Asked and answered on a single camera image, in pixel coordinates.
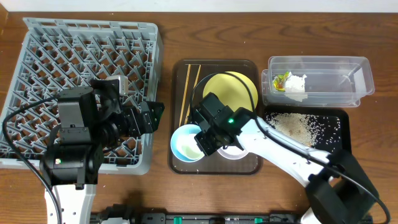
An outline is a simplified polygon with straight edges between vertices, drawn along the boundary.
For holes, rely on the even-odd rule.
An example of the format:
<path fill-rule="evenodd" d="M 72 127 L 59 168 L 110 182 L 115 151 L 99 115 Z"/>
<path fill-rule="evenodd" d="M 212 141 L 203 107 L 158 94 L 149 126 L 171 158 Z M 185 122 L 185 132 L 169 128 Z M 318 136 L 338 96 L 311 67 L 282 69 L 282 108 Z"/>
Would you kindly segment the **white bowl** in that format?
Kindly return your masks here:
<path fill-rule="evenodd" d="M 237 146 L 222 146 L 217 152 L 229 160 L 242 159 L 249 154 L 247 150 L 242 150 Z"/>

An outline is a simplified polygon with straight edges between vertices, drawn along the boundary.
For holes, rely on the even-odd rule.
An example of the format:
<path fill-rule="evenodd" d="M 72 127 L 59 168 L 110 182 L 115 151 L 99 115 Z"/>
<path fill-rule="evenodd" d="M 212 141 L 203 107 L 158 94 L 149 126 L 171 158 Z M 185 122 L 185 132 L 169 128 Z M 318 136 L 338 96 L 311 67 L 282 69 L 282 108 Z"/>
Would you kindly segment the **green snack wrapper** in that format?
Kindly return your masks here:
<path fill-rule="evenodd" d="M 273 79 L 273 86 L 277 91 L 285 91 L 285 82 L 288 79 L 290 72 L 285 72 L 284 74 L 276 75 Z"/>

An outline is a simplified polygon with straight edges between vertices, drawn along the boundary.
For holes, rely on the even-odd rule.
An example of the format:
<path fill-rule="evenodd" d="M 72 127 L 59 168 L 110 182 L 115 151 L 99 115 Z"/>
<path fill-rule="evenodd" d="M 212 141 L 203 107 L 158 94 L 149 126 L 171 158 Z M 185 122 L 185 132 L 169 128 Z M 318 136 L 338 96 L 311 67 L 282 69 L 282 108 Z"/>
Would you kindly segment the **white paper napkin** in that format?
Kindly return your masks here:
<path fill-rule="evenodd" d="M 306 75 L 302 75 L 300 77 L 293 75 L 292 72 L 289 72 L 284 84 L 286 97 L 298 102 L 302 102 L 304 99 L 306 99 L 308 97 L 305 92 L 306 78 Z"/>

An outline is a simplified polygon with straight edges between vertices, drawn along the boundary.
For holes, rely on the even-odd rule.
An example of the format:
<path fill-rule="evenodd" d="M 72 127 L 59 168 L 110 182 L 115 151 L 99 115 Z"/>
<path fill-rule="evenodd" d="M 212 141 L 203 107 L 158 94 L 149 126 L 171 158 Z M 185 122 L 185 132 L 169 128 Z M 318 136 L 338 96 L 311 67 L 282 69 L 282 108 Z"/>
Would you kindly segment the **rice grains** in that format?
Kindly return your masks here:
<path fill-rule="evenodd" d="M 341 121 L 337 117 L 267 113 L 264 119 L 279 132 L 306 146 L 334 151 L 341 144 Z"/>

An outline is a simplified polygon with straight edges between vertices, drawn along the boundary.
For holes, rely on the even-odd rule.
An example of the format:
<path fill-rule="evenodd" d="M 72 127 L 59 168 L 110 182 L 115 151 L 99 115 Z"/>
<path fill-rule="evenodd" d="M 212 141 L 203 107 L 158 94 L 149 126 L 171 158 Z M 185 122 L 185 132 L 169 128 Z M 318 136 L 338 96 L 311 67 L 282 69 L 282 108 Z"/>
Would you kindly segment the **white cup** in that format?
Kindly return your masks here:
<path fill-rule="evenodd" d="M 195 140 L 196 134 L 182 134 L 177 138 L 177 150 L 190 160 L 199 160 L 204 153 L 199 149 Z"/>

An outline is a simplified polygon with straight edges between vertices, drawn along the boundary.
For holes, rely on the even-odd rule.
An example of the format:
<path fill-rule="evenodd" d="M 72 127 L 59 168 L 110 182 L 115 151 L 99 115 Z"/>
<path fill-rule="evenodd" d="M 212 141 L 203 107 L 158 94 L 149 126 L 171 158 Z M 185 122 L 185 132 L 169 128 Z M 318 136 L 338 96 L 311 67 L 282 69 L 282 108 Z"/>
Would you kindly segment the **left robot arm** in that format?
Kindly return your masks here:
<path fill-rule="evenodd" d="M 78 86 L 60 92 L 57 100 L 60 126 L 40 162 L 40 171 L 55 196 L 54 210 L 61 223 L 89 223 L 96 194 L 103 149 L 116 147 L 122 138 L 154 133 L 165 106 L 143 101 L 123 107 L 112 85 Z"/>

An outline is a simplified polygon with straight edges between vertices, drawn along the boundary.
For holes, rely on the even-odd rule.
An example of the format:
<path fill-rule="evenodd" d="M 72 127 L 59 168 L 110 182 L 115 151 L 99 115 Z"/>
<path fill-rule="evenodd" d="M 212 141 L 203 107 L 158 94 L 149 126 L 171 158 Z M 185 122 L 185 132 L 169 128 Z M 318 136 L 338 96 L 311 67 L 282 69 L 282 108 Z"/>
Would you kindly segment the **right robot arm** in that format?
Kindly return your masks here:
<path fill-rule="evenodd" d="M 195 140 L 207 156 L 235 145 L 263 157 L 288 173 L 304 188 L 310 208 L 301 223 L 359 223 L 379 195 L 347 151 L 335 154 L 307 147 L 276 131 L 253 111 L 233 111 L 218 97 L 207 94 L 190 113 L 201 131 Z"/>

